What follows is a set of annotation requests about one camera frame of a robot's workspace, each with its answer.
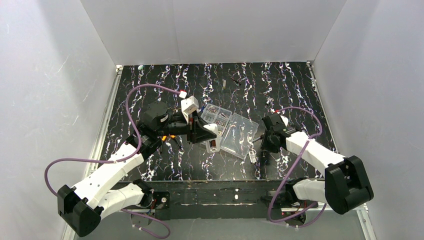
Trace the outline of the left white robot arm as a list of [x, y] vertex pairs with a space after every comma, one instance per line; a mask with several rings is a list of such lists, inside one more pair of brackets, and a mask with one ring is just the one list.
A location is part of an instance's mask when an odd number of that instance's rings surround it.
[[149, 104], [136, 124], [135, 132], [110, 156], [110, 163], [102, 164], [73, 187], [63, 185], [57, 192], [58, 214], [79, 237], [92, 233], [101, 220], [130, 206], [154, 210], [168, 207], [168, 193], [155, 192], [142, 179], [113, 189], [131, 170], [144, 163], [163, 145], [163, 137], [185, 135], [191, 144], [206, 144], [209, 152], [219, 150], [220, 135], [215, 123], [208, 123], [198, 113], [198, 105], [181, 102], [176, 113], [166, 103]]

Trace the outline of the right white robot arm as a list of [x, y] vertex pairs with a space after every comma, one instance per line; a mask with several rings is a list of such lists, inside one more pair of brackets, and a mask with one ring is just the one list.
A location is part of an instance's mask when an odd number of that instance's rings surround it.
[[296, 154], [323, 175], [322, 180], [306, 177], [290, 180], [267, 196], [272, 207], [300, 201], [328, 204], [343, 215], [374, 198], [374, 191], [363, 161], [353, 155], [346, 157], [324, 147], [297, 126], [273, 113], [262, 118], [265, 126], [261, 150], [277, 153], [280, 149]]

